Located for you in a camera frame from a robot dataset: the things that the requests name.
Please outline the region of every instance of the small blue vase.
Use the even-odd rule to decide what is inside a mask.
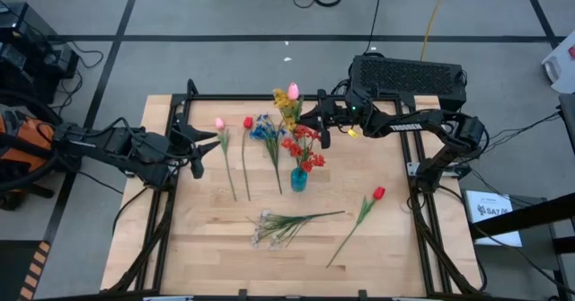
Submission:
[[[307,173],[301,167],[296,167],[291,172],[291,190],[294,192],[301,192],[305,190],[306,185]]]

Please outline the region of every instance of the wooden tabletop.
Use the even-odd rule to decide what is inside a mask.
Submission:
[[[170,100],[169,95],[148,97],[142,119],[148,131],[164,133]],[[418,109],[438,107],[436,97],[417,97],[416,103]],[[304,111],[313,106],[314,102],[305,102]],[[379,102],[377,106],[395,114],[391,103]],[[263,143],[247,139],[245,165],[252,195],[248,201],[241,159],[242,123],[245,116],[265,112],[279,121],[271,101],[191,104],[190,124],[195,128],[216,131],[214,120],[220,117],[230,130],[228,158],[238,201],[232,197],[220,147],[204,157],[202,179],[194,180],[188,168],[181,170],[161,293],[222,296],[237,295],[239,289],[246,288],[250,296],[352,297],[365,289],[371,297],[425,296],[413,216],[405,202],[409,191],[399,135],[352,138],[334,129],[332,147],[317,152],[325,156],[326,165],[309,174],[307,189],[301,193],[290,189],[289,176],[296,162],[281,149],[283,195],[279,194]],[[422,136],[428,156],[443,146],[430,133],[423,132]],[[417,160],[412,140],[411,154]],[[443,179],[441,184],[459,191],[454,179]],[[384,198],[326,269],[355,225],[363,197],[369,197],[377,186],[386,188]],[[141,188],[139,180],[128,180],[122,204]],[[445,192],[438,191],[435,196],[445,250],[472,285],[479,287],[481,279],[464,207]],[[113,285],[142,248],[151,197],[149,191],[120,217],[102,288]],[[252,247],[255,225],[247,219],[256,219],[265,208],[286,216],[345,212],[310,222],[287,249],[270,251],[267,241],[257,249]],[[433,252],[429,254],[436,264]],[[148,266],[151,270],[146,286],[151,287],[155,255]],[[434,272],[437,290],[438,281]]]

